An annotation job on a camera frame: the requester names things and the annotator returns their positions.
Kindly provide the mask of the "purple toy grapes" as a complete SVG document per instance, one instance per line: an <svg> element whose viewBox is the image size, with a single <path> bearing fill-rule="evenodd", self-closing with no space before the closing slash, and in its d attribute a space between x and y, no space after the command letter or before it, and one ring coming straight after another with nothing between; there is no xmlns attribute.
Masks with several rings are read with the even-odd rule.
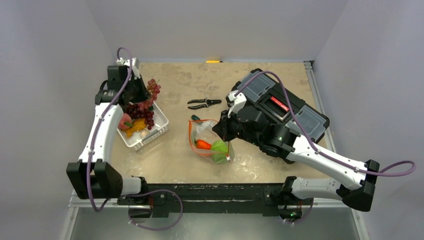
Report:
<svg viewBox="0 0 424 240"><path fill-rule="evenodd" d="M129 103L125 109L124 113L128 114L133 120L133 124L136 121L143 120L144 126L151 130L154 126L154 107L153 103L158 99L158 94L161 91L161 86L155 79L151 79L147 82L147 93L149 98L140 103Z"/></svg>

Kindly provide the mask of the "green toy cabbage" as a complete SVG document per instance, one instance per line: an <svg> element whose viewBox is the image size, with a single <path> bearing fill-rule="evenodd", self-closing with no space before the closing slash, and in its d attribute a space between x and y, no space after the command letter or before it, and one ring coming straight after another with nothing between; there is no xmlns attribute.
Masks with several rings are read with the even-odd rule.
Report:
<svg viewBox="0 0 424 240"><path fill-rule="evenodd" d="M211 159L215 164L227 164L229 163L229 144L222 140L216 140L210 148L214 153L211 155Z"/></svg>

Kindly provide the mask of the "clear zip top bag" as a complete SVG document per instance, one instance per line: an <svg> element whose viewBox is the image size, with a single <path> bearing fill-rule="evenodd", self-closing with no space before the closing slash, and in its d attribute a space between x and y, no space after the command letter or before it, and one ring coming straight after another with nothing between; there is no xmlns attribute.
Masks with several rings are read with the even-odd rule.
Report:
<svg viewBox="0 0 424 240"><path fill-rule="evenodd" d="M211 150L203 150L198 149L195 147L195 140L204 140L208 142L209 144L213 144L217 140L222 140L217 133L213 131L213 127L215 127L218 124L216 120L213 119L202 119L201 123L195 123L192 120L188 121L188 142L192 149L192 151L201 156L205 159L210 160L211 162L211 155L214 153ZM229 144L228 146L228 159L229 163L231 163L234 160L234 149L230 142L225 141Z"/></svg>

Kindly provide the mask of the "orange toy carrot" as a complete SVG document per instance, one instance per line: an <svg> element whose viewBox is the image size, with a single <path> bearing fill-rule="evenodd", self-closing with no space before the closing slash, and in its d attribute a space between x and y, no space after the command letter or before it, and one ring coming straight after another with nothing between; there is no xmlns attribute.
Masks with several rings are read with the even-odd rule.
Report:
<svg viewBox="0 0 424 240"><path fill-rule="evenodd" d="M195 147L200 150L211 150L212 145L205 140L197 139L194 141Z"/></svg>

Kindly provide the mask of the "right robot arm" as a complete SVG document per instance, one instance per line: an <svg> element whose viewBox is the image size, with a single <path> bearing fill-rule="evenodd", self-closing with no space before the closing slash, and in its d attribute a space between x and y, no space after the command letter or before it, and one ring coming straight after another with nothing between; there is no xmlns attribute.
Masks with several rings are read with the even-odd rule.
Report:
<svg viewBox="0 0 424 240"><path fill-rule="evenodd" d="M377 181L375 174L380 167L378 162L352 160L309 142L298 131L270 122L263 112L252 106L237 113L222 111L212 130L225 142L241 139L268 156L280 158L287 164L301 163L328 176L318 179L287 177L280 191L284 202L333 199L357 211L371 210Z"/></svg>

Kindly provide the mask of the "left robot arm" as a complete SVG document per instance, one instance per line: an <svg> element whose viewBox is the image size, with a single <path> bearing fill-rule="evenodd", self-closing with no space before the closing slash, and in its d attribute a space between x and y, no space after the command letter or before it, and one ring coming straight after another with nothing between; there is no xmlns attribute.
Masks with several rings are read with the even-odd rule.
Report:
<svg viewBox="0 0 424 240"><path fill-rule="evenodd" d="M105 80L94 98L95 117L85 147L66 174L80 199L114 199L129 195L138 205L146 203L149 191L142 177L122 177L110 164L113 141L123 108L146 100L147 91L140 76L128 65L109 65Z"/></svg>

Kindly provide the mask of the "toy peach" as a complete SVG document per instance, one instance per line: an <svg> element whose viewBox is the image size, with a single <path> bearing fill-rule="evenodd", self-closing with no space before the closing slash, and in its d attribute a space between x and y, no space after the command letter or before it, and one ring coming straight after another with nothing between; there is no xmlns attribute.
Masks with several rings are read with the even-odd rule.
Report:
<svg viewBox="0 0 424 240"><path fill-rule="evenodd" d="M126 130L133 127L133 120L130 115L124 113L119 121L118 128L120 130Z"/></svg>

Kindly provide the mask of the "orange toy pepper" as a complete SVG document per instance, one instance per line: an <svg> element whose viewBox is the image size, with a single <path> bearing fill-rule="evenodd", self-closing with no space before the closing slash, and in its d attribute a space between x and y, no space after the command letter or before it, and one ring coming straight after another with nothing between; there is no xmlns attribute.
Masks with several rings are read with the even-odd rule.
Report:
<svg viewBox="0 0 424 240"><path fill-rule="evenodd" d="M131 127L124 129L123 132L125 133L126 138L130 138L135 132L144 130L147 127L145 121L146 120L144 118L136 119L132 123Z"/></svg>

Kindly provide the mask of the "black plastic toolbox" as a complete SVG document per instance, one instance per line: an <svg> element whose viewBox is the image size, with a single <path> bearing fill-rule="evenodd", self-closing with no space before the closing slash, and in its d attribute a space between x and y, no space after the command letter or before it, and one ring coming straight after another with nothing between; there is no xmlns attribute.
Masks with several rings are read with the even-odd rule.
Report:
<svg viewBox="0 0 424 240"><path fill-rule="evenodd" d="M250 71L231 89L246 97L244 107L254 106L266 114L268 125L256 145L265 154L293 164L288 157L295 150L295 134L306 133L313 143L318 143L330 125L330 119L314 109L305 100L281 87L263 70Z"/></svg>

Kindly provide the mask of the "toy garlic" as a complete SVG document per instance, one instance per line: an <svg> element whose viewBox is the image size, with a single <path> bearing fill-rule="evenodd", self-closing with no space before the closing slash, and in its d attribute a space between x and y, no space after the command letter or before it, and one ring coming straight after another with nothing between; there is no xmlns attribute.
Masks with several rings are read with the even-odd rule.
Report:
<svg viewBox="0 0 424 240"><path fill-rule="evenodd" d="M143 138L144 138L144 137L146 137L149 133L150 133L150 132L149 132L149 130L147 130L147 129L143 129L143 130L141 130L141 131L139 132L139 136L140 136L140 138L141 138L141 139L143 139Z"/></svg>

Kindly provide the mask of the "black pliers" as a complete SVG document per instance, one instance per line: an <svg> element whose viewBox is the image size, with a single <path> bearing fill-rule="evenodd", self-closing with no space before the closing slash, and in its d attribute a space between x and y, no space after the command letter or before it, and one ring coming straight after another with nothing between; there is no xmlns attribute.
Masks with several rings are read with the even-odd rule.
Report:
<svg viewBox="0 0 424 240"><path fill-rule="evenodd" d="M197 105L190 105L187 108L190 110L198 110L198 109L202 109L202 108L209 108L212 105L217 105L217 104L221 104L222 100L221 99L208 99L208 98L203 98L203 99L192 99L190 101L187 102L188 105L190 104L197 104Z"/></svg>

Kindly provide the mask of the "white plastic basket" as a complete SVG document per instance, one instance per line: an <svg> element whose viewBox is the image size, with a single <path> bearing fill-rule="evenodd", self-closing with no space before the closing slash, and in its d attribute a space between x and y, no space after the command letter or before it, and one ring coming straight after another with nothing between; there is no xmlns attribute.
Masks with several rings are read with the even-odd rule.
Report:
<svg viewBox="0 0 424 240"><path fill-rule="evenodd" d="M149 110L144 110L138 117L133 119L133 127L117 129L118 134L125 145L135 151L140 150L168 130L169 120L154 102Z"/></svg>

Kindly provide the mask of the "yellow marker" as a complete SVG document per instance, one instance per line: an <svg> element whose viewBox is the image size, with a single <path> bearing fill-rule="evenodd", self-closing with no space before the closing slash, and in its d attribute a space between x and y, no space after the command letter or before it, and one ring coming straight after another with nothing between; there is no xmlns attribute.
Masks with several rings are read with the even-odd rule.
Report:
<svg viewBox="0 0 424 240"><path fill-rule="evenodd" d="M222 61L220 61L220 60L207 60L207 61L205 61L205 63L207 63L207 64L217 64L217 63L222 63Z"/></svg>

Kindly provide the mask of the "green handled screwdriver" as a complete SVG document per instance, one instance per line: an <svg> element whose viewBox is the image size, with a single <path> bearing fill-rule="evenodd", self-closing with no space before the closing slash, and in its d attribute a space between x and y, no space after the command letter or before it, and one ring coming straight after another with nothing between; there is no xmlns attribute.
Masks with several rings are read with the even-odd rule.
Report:
<svg viewBox="0 0 424 240"><path fill-rule="evenodd" d="M199 123L201 123L201 119L197 116L197 115L195 115L195 114L193 114L192 116L191 116L191 120L193 121L193 122L195 122L195 123L197 123L197 124L199 124Z"/></svg>

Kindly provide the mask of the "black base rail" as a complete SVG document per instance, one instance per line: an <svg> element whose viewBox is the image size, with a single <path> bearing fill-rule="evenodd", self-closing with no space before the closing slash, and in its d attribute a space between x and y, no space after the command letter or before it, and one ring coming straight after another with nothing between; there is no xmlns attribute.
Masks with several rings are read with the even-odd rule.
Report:
<svg viewBox="0 0 424 240"><path fill-rule="evenodd" d="M283 183L149 183L138 196L121 196L118 205L152 207L152 217L170 213L261 214L264 217L300 217L300 207L312 198L299 199Z"/></svg>

